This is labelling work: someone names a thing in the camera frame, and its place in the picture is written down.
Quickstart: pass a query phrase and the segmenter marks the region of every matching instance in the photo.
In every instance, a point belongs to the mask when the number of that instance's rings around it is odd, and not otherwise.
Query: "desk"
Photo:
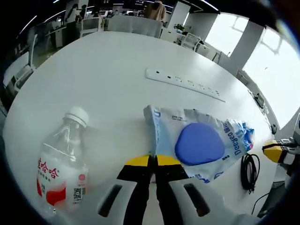
[[[65,29],[66,27],[61,27],[61,28],[58,28],[52,32],[50,32],[48,35],[51,35],[51,34],[55,34],[55,42],[56,42],[56,47],[57,48],[60,48],[63,46],[63,30]]]
[[[147,67],[215,87],[226,103],[146,79]],[[271,131],[240,81],[181,46],[132,33],[96,32],[67,45],[43,63],[16,96],[6,119],[3,136],[10,169],[37,210],[36,169],[42,141],[74,105],[90,116],[83,141],[91,186],[116,178],[127,160],[150,151],[143,116],[147,105],[197,109],[221,120],[244,120],[255,129],[251,153],[261,160],[255,192],[249,195],[241,188],[240,162],[208,184],[224,196],[225,205],[233,211],[251,214],[255,201],[272,186],[277,164],[262,152]],[[264,200],[257,203],[255,214]]]
[[[3,85],[6,87],[11,79],[17,75],[29,63],[29,52],[24,53],[16,59],[5,71]]]
[[[181,44],[184,37],[185,36],[183,34],[177,33],[175,30],[168,30],[165,27],[162,28],[160,35],[160,39],[169,41],[171,43],[176,43],[178,45]]]

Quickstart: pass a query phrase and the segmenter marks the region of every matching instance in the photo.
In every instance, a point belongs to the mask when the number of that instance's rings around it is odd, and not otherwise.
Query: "black cable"
[[[253,160],[253,157],[257,158],[258,161],[258,170],[256,169],[255,162]],[[250,178],[248,178],[248,165],[250,165]],[[245,190],[249,191],[249,194],[251,192],[254,192],[255,183],[258,178],[258,174],[261,168],[261,163],[259,160],[259,157],[255,154],[246,154],[242,157],[241,164],[240,164],[240,181],[242,183],[242,186]]]
[[[263,197],[265,197],[266,195],[268,195],[269,193],[266,193],[266,194],[264,194],[263,196],[261,196],[259,199],[257,199],[256,200],[256,202],[254,203],[254,206],[253,206],[253,209],[252,209],[252,213],[251,213],[251,215],[253,215],[253,212],[254,212],[254,209],[255,209],[255,206],[256,206],[256,203],[260,200],[260,199],[262,199]]]
[[[2,114],[7,117],[7,115],[3,112],[3,110],[0,108],[0,111],[2,112]]]

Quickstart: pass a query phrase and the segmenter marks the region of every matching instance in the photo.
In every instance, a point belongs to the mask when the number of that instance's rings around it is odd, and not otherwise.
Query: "office floor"
[[[38,68],[59,49],[53,48],[47,40],[39,41],[33,51],[33,65]]]

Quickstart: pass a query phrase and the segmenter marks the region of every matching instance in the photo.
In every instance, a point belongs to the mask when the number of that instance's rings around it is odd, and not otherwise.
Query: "white pillar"
[[[169,30],[172,30],[175,24],[178,23],[183,24],[190,8],[191,8],[190,6],[178,1],[176,6],[173,9],[173,12],[171,14],[171,19],[168,23],[167,28]]]
[[[254,51],[257,43],[261,38],[263,29],[264,27],[262,27],[261,25],[258,25],[251,21],[248,22],[242,37],[240,38],[238,44],[236,45],[234,51],[230,56],[230,59],[235,62],[239,69],[242,69],[250,58],[252,52]]]
[[[89,0],[72,0],[72,1],[67,2],[65,19],[68,16],[68,13],[70,12],[70,10],[74,4],[78,4],[78,8],[81,9],[81,6],[89,4]]]

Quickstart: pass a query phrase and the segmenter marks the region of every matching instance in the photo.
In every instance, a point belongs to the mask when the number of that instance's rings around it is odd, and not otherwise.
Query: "qr code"
[[[74,199],[81,199],[81,188],[74,188]]]

